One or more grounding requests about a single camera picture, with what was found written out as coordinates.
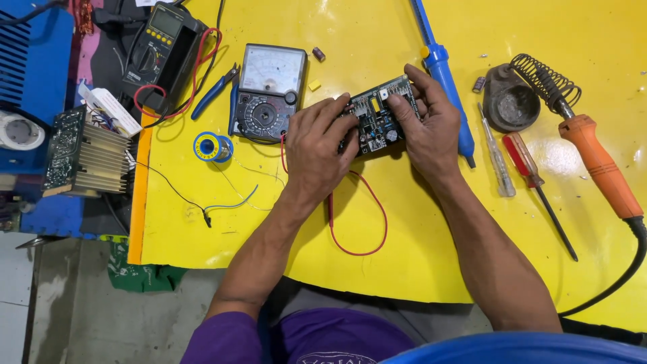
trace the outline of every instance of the yellow work surface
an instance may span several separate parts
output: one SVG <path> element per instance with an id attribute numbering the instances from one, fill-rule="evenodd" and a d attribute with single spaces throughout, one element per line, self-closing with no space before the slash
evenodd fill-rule
<path id="1" fill-rule="evenodd" d="M 597 135 L 616 160 L 639 201 L 647 207 L 647 28 L 645 1 L 543 1 L 498 6 L 482 0 L 425 1 L 436 40 L 450 54 L 450 67 L 476 141 L 477 168 L 463 158 L 463 175 L 503 230 L 539 271 L 558 311 L 583 303 L 607 288 L 629 266 L 636 239 L 598 191 L 575 147 L 559 136 L 558 115 L 545 106 L 539 119 L 521 134 L 546 180 L 544 192 L 559 217 L 580 261 L 573 262 L 534 191 L 525 187 L 506 157 L 517 196 L 501 198 L 487 152 L 472 92 L 478 76 L 490 67 L 529 53 L 564 73 L 583 89 L 574 108 L 598 122 Z M 191 0 L 192 14 L 214 27 L 217 1 Z M 423 46 L 408 0 L 227 1 L 217 64 L 207 79 L 209 89 L 234 62 L 243 61 L 246 43 L 305 49 L 319 47 L 327 56 L 312 55 L 305 84 L 315 79 L 315 92 L 304 87 L 309 106 L 343 92 L 352 95 L 403 74 L 409 62 L 421 67 Z M 199 69 L 203 74 L 206 65 Z M 151 137 L 139 160 L 168 177 L 190 201 L 201 206 L 241 202 L 222 173 L 194 155 L 193 140 L 203 131 L 227 134 L 228 86 L 196 121 L 169 120 L 144 134 Z M 261 146 L 233 138 L 234 155 L 243 166 L 286 181 L 279 146 Z M 366 177 L 388 214 L 388 239 L 370 256 L 351 256 L 335 246 L 327 215 L 320 205 L 301 229 L 285 274 L 293 279 L 340 291 L 422 302 L 471 302 L 461 279 L 454 243 L 441 210 L 428 187 L 411 170 L 404 143 L 377 157 L 362 159 L 352 169 Z M 241 195 L 258 184 L 249 202 L 270 209 L 283 186 L 275 177 L 241 167 L 221 166 Z M 207 228 L 198 208 L 178 197 L 159 175 L 141 171 L 133 206 L 131 262 L 172 264 L 190 268 L 226 267 L 241 244 L 267 215 L 250 205 L 214 209 Z M 335 190 L 335 233 L 348 250 L 377 246 L 384 231 L 379 208 L 366 187 L 348 176 Z M 573 319 L 647 331 L 647 266 L 620 291 Z"/>

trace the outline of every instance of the black circuit board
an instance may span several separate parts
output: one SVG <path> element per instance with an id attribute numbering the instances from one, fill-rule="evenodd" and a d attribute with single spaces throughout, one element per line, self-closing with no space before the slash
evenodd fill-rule
<path id="1" fill-rule="evenodd" d="M 72 185 L 79 164 L 87 108 L 81 105 L 56 116 L 47 149 L 43 190 Z"/>
<path id="2" fill-rule="evenodd" d="M 393 93 L 402 95 L 420 118 L 406 74 L 351 97 L 346 110 L 360 119 L 357 126 L 360 137 L 358 157 L 404 139 L 400 124 L 386 104 L 386 98 Z"/>

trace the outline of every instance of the orange strip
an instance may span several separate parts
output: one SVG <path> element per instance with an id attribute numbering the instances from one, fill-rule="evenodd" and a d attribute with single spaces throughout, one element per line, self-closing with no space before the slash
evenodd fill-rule
<path id="1" fill-rule="evenodd" d="M 155 119 L 142 116 L 142 126 L 152 124 Z M 137 161 L 150 165 L 151 140 L 153 129 L 143 129 L 139 135 Z M 146 198 L 148 194 L 148 168 L 142 165 L 135 167 L 135 188 L 133 192 L 133 207 L 130 215 L 130 243 L 128 247 L 128 263 L 141 264 L 144 250 L 144 222 L 146 220 Z"/>

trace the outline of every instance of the screwdriver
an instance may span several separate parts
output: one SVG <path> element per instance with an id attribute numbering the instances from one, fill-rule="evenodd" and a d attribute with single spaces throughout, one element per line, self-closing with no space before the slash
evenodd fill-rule
<path id="1" fill-rule="evenodd" d="M 505 148 L 508 150 L 508 154 L 510 155 L 512 162 L 514 162 L 514 165 L 519 170 L 519 173 L 525 178 L 528 188 L 534 188 L 535 190 L 537 190 L 537 194 L 539 195 L 539 198 L 542 199 L 543 205 L 546 207 L 546 210 L 548 210 L 548 215 L 551 216 L 551 219 L 553 220 L 553 223 L 557 228 L 557 232 L 562 237 L 562 241 L 564 242 L 566 249 L 568 250 L 571 257 L 573 257 L 573 260 L 577 262 L 577 254 L 575 254 L 575 250 L 573 249 L 571 242 L 569 242 L 568 238 L 566 237 L 562 225 L 557 220 L 557 216 L 555 216 L 553 208 L 548 203 L 546 195 L 543 194 L 542 188 L 540 186 L 544 184 L 544 181 L 539 176 L 537 165 L 532 160 L 532 156 L 530 155 L 530 152 L 528 152 L 528 148 L 526 148 L 525 144 L 523 143 L 521 135 L 514 131 L 512 133 L 504 135 L 502 141 L 503 145 L 505 145 Z"/>
<path id="2" fill-rule="evenodd" d="M 505 165 L 503 160 L 503 154 L 499 149 L 499 146 L 496 144 L 496 140 L 492 135 L 492 130 L 490 130 L 490 124 L 487 122 L 485 114 L 483 114 L 483 107 L 480 102 L 477 102 L 479 106 L 479 111 L 481 112 L 481 122 L 483 122 L 483 129 L 485 129 L 485 138 L 487 139 L 487 146 L 490 150 L 490 160 L 492 160 L 492 166 L 494 166 L 494 171 L 496 173 L 496 179 L 499 181 L 499 195 L 502 197 L 514 197 L 517 194 L 517 191 L 512 186 L 512 180 L 510 179 L 510 174 L 508 173 L 508 167 Z"/>

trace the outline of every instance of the blue desoldering pump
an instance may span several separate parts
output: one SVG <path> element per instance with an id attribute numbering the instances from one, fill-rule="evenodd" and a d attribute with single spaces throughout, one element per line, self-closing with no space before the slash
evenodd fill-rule
<path id="1" fill-rule="evenodd" d="M 411 0 L 413 12 L 418 20 L 420 33 L 425 46 L 421 49 L 425 68 L 434 80 L 438 81 L 447 94 L 447 98 L 461 112 L 461 131 L 458 134 L 458 152 L 465 157 L 470 168 L 475 168 L 474 162 L 474 139 L 467 125 L 467 116 L 463 110 L 461 99 L 458 97 L 452 72 L 449 70 L 449 54 L 442 45 L 436 43 L 433 38 L 432 28 L 429 26 L 429 19 L 424 11 L 422 0 Z"/>

